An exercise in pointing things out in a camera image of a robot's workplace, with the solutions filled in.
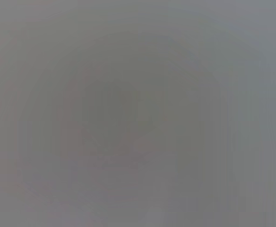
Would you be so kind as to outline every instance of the blurry background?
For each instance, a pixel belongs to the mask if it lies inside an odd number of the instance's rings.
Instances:
[[[7,225],[276,227],[276,1],[0,1]]]

